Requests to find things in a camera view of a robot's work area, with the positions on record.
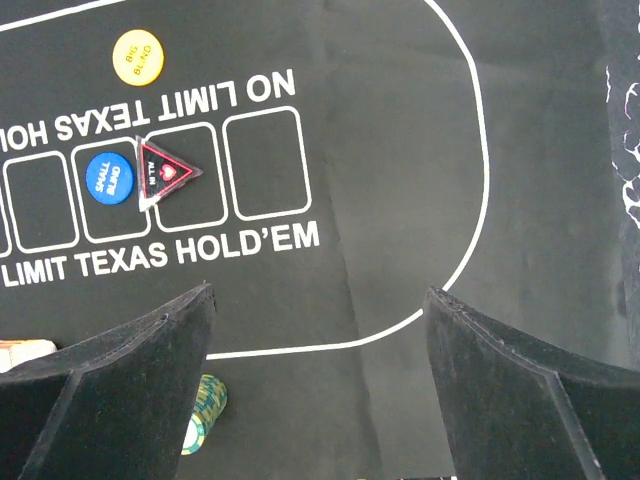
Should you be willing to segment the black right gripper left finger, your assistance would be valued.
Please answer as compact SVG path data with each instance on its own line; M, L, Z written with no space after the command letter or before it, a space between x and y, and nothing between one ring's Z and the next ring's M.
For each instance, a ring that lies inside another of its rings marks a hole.
M174 478L214 315L204 283L2 374L2 478Z

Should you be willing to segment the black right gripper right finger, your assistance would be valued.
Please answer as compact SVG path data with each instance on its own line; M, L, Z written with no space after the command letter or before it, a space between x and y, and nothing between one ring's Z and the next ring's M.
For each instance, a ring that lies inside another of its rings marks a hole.
M432 287L426 343L459 479L636 479L639 374Z

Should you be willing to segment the blue small blind button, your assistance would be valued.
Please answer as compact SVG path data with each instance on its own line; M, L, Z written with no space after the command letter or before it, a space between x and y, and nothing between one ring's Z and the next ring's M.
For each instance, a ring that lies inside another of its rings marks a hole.
M101 152L89 162L85 183L94 200L103 205L123 203L132 193L134 170L129 161L115 152Z

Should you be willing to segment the black triangular all-in marker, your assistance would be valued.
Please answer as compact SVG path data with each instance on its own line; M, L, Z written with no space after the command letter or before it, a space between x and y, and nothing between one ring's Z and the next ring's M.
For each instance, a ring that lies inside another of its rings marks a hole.
M138 209L145 213L203 171L141 136L136 137Z

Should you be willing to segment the yellow big blind button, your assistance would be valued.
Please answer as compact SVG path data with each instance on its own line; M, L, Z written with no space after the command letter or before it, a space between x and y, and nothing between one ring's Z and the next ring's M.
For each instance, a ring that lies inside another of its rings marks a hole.
M144 29L123 33L112 51L112 64L118 78L135 87L153 83L164 67L164 49L154 34Z

